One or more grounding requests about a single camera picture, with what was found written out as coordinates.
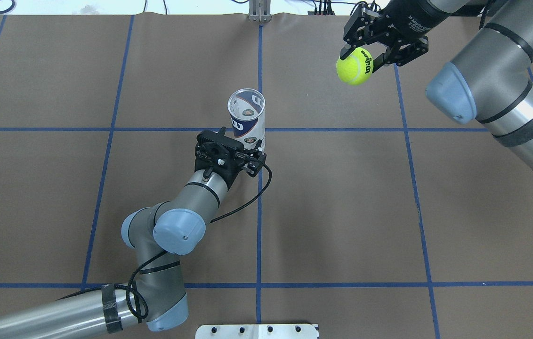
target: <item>blue joint cap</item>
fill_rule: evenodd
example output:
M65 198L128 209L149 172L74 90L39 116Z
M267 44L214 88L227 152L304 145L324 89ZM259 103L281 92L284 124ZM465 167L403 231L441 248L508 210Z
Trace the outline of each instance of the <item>blue joint cap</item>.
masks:
M131 249L133 249L135 247L133 246L133 244L130 243L130 238L129 238L130 224L133 222L133 218L135 217L135 215L137 215L137 213L139 213L140 211L145 210L145 209L146 208L142 208L141 210L138 210L137 212L129 215L122 222L122 228L120 229L120 235L122 236L122 240L124 240L124 243L127 246L129 246Z
M205 233L204 219L186 208L175 208L162 214L153 230L155 242L166 251L178 255L193 251Z
M170 330L184 323L189 317L189 306L187 306L187 294L183 296L171 309L154 320L147 322L147 326L152 332Z
M426 97L452 120L467 124L476 118L476 102L461 71L450 62L426 87Z

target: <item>white bracket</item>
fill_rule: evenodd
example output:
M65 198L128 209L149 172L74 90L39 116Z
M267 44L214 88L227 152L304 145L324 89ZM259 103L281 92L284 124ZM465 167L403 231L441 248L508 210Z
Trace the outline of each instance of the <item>white bracket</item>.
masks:
M204 325L195 339L319 339L317 324Z
M266 24L272 17L271 0L250 0L250 21Z

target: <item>metal clamp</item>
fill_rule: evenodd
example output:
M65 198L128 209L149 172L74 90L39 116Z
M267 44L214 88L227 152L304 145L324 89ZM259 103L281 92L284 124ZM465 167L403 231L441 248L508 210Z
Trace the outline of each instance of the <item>metal clamp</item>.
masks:
M250 21L266 24L272 18L271 0L250 0Z

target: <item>cylindrical container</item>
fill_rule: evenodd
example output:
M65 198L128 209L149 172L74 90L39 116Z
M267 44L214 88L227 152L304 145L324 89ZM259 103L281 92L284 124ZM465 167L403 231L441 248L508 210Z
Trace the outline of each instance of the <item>cylindrical container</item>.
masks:
M235 139L249 150L262 140L265 147L265 97L255 89L244 88L233 93L227 104Z

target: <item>yellow tennis ball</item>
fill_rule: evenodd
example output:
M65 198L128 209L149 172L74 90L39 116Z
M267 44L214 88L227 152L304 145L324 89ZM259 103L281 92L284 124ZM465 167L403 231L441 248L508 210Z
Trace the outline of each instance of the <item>yellow tennis ball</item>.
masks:
M336 71L343 83L357 86L367 81L373 73L373 58L366 49L359 47L346 59L337 60Z

